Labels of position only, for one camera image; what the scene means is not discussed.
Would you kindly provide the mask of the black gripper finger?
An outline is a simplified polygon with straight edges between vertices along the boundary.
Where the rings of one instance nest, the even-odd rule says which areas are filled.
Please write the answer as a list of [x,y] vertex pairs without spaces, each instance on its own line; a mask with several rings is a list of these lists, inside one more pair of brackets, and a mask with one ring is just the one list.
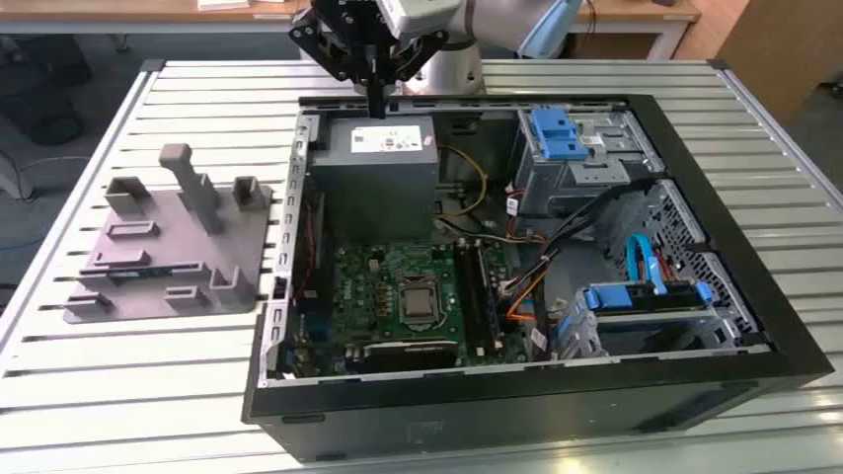
[[384,118],[390,90],[396,82],[406,81],[420,70],[449,38],[444,30],[417,38],[390,38],[380,55],[380,117]]
[[337,81],[350,81],[366,97],[368,116],[380,119],[380,83],[374,74],[377,52],[352,54],[338,43],[313,9],[296,15],[288,36]]

